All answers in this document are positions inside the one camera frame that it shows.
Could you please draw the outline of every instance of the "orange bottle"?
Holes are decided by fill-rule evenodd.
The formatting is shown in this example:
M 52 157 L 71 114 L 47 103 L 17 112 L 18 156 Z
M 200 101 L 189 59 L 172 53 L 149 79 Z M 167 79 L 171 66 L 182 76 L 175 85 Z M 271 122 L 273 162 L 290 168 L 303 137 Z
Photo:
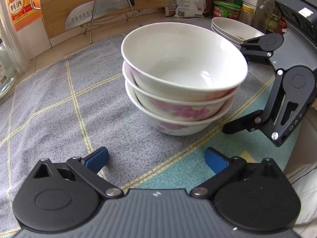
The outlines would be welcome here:
M 16 31 L 42 17 L 40 10 L 31 8 L 30 0 L 7 0 L 9 11 Z M 35 7 L 40 7 L 40 0 L 33 0 Z

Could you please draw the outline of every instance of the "yellow triangle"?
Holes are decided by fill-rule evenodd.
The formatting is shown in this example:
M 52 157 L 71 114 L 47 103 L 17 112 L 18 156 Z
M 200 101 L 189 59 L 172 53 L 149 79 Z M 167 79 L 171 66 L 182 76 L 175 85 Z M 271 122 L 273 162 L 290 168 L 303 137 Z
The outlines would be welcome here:
M 242 152 L 240 157 L 242 157 L 248 163 L 255 163 L 253 157 L 251 157 L 251 155 L 246 150 Z

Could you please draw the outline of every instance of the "ribbed gray surface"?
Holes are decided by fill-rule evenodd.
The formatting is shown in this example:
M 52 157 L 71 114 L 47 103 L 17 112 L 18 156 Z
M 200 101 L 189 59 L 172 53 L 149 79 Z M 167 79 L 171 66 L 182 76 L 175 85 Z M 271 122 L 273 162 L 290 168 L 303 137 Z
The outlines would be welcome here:
M 132 189 L 124 198 L 108 200 L 99 213 L 80 228 L 62 234 L 34 234 L 23 230 L 16 238 L 295 238 L 293 231 L 256 235 L 233 230 L 208 200 L 194 199 L 185 190 Z

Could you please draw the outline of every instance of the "floral bowl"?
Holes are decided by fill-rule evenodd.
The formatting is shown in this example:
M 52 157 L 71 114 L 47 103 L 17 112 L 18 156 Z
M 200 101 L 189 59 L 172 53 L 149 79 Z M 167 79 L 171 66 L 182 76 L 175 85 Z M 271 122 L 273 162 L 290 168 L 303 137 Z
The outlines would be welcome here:
M 174 121 L 201 121 L 215 115 L 223 104 L 239 89 L 231 89 L 229 93 L 217 100 L 206 102 L 181 102 L 154 96 L 140 89 L 133 78 L 132 68 L 123 62 L 122 72 L 126 81 L 133 87 L 141 105 L 151 113 Z
M 221 109 L 209 119 L 195 122 L 184 122 L 165 119 L 146 110 L 137 99 L 133 87 L 127 81 L 126 92 L 132 103 L 134 103 L 134 105 L 141 111 L 145 121 L 149 125 L 151 125 L 157 131 L 175 136 L 186 136 L 201 131 L 202 129 L 210 125 L 213 121 L 219 119 L 225 113 L 227 113 L 234 101 L 234 96 L 232 96 L 224 103 Z
M 135 29 L 124 38 L 121 54 L 141 89 L 178 101 L 221 98 L 248 74 L 245 57 L 228 40 L 179 22 Z

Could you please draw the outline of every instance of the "bowl rim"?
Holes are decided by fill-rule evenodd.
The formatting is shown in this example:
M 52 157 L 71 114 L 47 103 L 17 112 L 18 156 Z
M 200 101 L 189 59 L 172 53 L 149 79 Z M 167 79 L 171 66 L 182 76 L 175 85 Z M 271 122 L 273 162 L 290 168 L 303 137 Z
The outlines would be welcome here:
M 195 27 L 195 28 L 199 28 L 199 29 L 203 29 L 204 31 L 206 32 L 210 32 L 212 33 L 212 35 L 216 35 L 217 38 L 220 38 L 222 40 L 224 40 L 224 42 L 227 42 L 227 44 L 231 47 L 233 47 L 233 49 L 237 49 L 239 52 L 240 50 L 234 45 L 232 44 L 229 40 L 225 39 L 224 37 L 218 35 L 217 33 L 213 32 L 212 30 L 209 30 L 209 29 L 206 29 L 206 28 L 203 28 L 203 27 L 199 27 L 199 26 L 196 26 L 196 25 L 192 25 L 192 24 L 188 24 L 188 23 L 181 23 L 181 22 L 158 22 L 158 23 L 152 23 L 152 24 L 148 24 L 148 25 L 145 25 L 145 26 L 142 26 L 140 28 L 136 28 L 135 30 L 131 31 L 128 35 L 126 35 L 126 37 L 124 38 L 124 40 L 122 41 L 121 43 L 121 55 L 123 57 L 123 59 L 132 67 L 134 68 L 136 71 L 140 72 L 142 75 L 156 81 L 156 82 L 159 82 L 159 83 L 162 83 L 164 85 L 169 85 L 169 86 L 173 86 L 173 87 L 178 87 L 178 88 L 182 88 L 182 89 L 187 89 L 187 90 L 191 90 L 191 91 L 198 91 L 198 92 L 212 92 L 212 91 L 222 91 L 222 90 L 226 90 L 226 89 L 231 89 L 231 88 L 234 88 L 238 85 L 240 85 L 244 80 L 245 78 L 247 77 L 248 75 L 248 63 L 246 62 L 244 56 L 242 55 L 243 59 L 244 59 L 244 68 L 245 68 L 245 74 L 243 76 L 243 78 L 241 78 L 241 80 L 239 80 L 238 82 L 236 82 L 235 84 L 232 84 L 232 85 L 229 85 L 229 86 L 226 86 L 226 87 L 220 87 L 220 88 L 207 88 L 207 87 L 191 87 L 191 86 L 185 86 L 185 85 L 180 85 L 180 84 L 177 84 L 177 83 L 173 83 L 173 82 L 169 82 L 169 81 L 166 81 L 166 80 L 163 80 L 163 79 L 160 79 L 160 78 L 157 78 L 157 77 L 154 77 L 142 70 L 140 70 L 139 68 L 137 68 L 136 66 L 134 66 L 129 60 L 128 58 L 126 58 L 124 52 L 123 52 L 123 46 L 126 42 L 126 40 L 129 38 L 130 35 L 132 35 L 135 31 L 138 31 L 140 30 L 141 28 L 146 28 L 148 26 L 151 26 L 151 25 L 158 25 L 158 24 L 173 24 L 173 25 L 190 25 L 192 27 Z
M 211 29 L 214 30 L 214 32 L 217 33 L 218 35 L 224 37 L 224 38 L 225 38 L 226 40 L 228 40 L 229 42 L 231 42 L 231 43 L 233 43 L 233 44 L 236 44 L 237 46 L 240 46 L 240 47 L 241 47 L 240 42 L 242 42 L 242 40 L 241 40 L 240 42 L 238 42 L 238 41 L 234 40 L 233 38 L 226 36 L 226 34 L 222 33 L 222 32 L 219 31 L 217 28 L 215 28 L 213 23 L 211 24 Z
M 212 117 L 202 120 L 202 121 L 174 121 L 174 120 L 169 120 L 166 118 L 163 118 L 161 116 L 157 116 L 156 114 L 151 113 L 150 111 L 146 110 L 141 103 L 139 102 L 139 100 L 137 99 L 137 101 L 135 101 L 135 99 L 132 97 L 131 95 L 131 91 L 129 90 L 129 88 L 132 89 L 133 92 L 134 89 L 133 87 L 125 80 L 125 88 L 126 88 L 126 93 L 128 94 L 128 97 L 130 98 L 130 100 L 132 101 L 132 103 L 139 109 L 141 110 L 143 113 L 147 114 L 148 116 L 155 118 L 159 121 L 163 121 L 163 122 L 168 122 L 168 123 L 172 123 L 172 124 L 177 124 L 177 125 L 186 125 L 186 126 L 195 126 L 195 125 L 200 125 L 200 124 L 206 124 L 206 123 L 210 123 L 213 122 L 217 119 L 219 119 L 220 117 L 222 117 L 225 113 L 227 113 L 229 111 L 229 109 L 231 108 L 235 96 L 230 97 L 224 104 L 223 106 L 219 109 L 219 111 L 224 108 L 224 110 L 219 113 L 219 111 Z
M 220 31 L 220 32 L 223 33 L 223 34 L 230 35 L 230 37 L 231 37 L 231 36 L 235 37 L 235 38 L 236 38 L 235 40 L 236 40 L 237 42 L 238 42 L 238 40 L 240 40 L 240 42 L 243 42 L 243 41 L 245 41 L 245 40 L 242 40 L 242 39 L 240 39 L 240 38 L 237 38 L 237 37 L 234 36 L 233 34 L 229 33 L 229 32 L 226 31 L 226 30 L 224 30 L 223 28 L 221 28 L 220 26 L 218 26 L 217 23 L 215 23 L 215 21 L 227 21 L 227 22 L 232 22 L 232 23 L 234 22 L 234 24 L 237 25 L 237 26 L 242 26 L 242 24 L 243 24 L 243 25 L 247 26 L 246 28 L 254 29 L 254 30 L 257 31 L 257 32 L 262 33 L 261 31 L 257 30 L 256 28 L 253 28 L 253 27 L 251 27 L 251 26 L 249 26 L 249 25 L 247 25 L 247 24 L 245 24 L 245 23 L 243 23 L 243 22 L 237 21 L 237 20 L 233 20 L 233 19 L 229 19 L 229 18 L 224 18 L 224 17 L 214 17 L 214 18 L 212 18 L 211 23 L 214 24 L 214 26 L 215 26 L 217 29 L 220 28 L 223 32 L 220 31 L 219 29 L 218 29 L 218 31 Z
M 150 93 L 147 93 L 146 91 L 144 91 L 143 89 L 139 88 L 136 84 L 135 81 L 131 80 L 131 77 L 133 78 L 133 75 L 131 72 L 129 72 L 128 74 L 131 75 L 131 77 L 129 77 L 129 75 L 127 74 L 127 72 L 129 71 L 128 69 L 129 65 L 126 61 L 123 61 L 122 64 L 122 73 L 123 73 L 123 77 L 125 78 L 125 80 L 130 84 L 130 86 L 132 86 L 132 88 L 134 90 L 137 90 L 138 92 L 142 93 L 143 95 L 147 96 L 147 97 L 151 97 L 153 99 L 156 99 L 158 101 L 163 101 L 169 104 L 174 104 L 174 105 L 184 105 L 184 106 L 207 106 L 207 105 L 213 105 L 213 104 L 217 104 L 219 102 L 228 100 L 230 97 L 232 97 L 234 94 L 237 93 L 238 89 L 240 88 L 240 85 L 235 87 L 234 90 L 232 90 L 229 94 L 227 94 L 226 96 L 223 96 L 221 98 L 215 99 L 215 100 L 211 100 L 211 101 L 203 101 L 203 102 L 183 102 L 183 101 L 177 101 L 177 100 L 171 100 L 171 99 L 167 99 L 167 98 L 163 98 L 163 97 L 158 97 L 155 95 L 152 95 Z

